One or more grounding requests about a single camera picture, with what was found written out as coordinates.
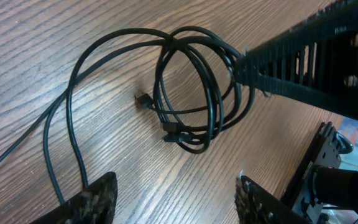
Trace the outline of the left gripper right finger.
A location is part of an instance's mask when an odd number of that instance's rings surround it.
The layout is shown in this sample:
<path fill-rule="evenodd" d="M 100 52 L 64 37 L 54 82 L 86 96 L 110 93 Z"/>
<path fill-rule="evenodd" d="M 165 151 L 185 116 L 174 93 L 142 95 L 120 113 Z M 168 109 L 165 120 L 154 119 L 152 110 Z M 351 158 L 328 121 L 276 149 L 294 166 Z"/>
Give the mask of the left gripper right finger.
<path fill-rule="evenodd" d="M 234 202 L 240 224 L 309 224 L 245 175 L 236 178 Z"/>

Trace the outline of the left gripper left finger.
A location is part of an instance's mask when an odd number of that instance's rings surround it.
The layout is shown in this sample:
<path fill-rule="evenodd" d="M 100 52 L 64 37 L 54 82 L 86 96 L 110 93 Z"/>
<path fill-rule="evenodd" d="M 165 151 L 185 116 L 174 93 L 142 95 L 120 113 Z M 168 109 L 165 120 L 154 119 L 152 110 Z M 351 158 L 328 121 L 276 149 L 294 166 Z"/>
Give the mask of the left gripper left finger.
<path fill-rule="evenodd" d="M 112 224 L 117 203 L 117 177 L 107 172 L 63 205 L 32 224 Z"/>

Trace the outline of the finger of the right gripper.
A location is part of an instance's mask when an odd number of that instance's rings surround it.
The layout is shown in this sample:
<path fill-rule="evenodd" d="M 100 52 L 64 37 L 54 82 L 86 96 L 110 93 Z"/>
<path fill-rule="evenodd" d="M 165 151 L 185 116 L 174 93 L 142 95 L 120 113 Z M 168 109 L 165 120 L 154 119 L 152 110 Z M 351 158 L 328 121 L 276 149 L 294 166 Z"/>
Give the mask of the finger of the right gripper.
<path fill-rule="evenodd" d="M 358 1 L 335 1 L 247 52 L 234 77 L 358 120 Z"/>

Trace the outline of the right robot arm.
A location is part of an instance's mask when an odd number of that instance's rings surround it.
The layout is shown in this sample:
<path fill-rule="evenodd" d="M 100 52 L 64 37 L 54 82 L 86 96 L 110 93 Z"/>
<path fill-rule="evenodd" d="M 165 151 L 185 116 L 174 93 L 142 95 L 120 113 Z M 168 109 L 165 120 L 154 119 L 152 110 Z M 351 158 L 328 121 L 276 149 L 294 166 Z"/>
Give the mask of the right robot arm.
<path fill-rule="evenodd" d="M 358 1 L 336 1 L 251 50 L 234 77 L 251 90 L 358 120 Z M 331 123 L 322 123 L 282 198 L 238 177 L 241 223 L 317 223 L 325 205 L 358 214 L 358 171 L 339 168 L 351 151 Z"/>

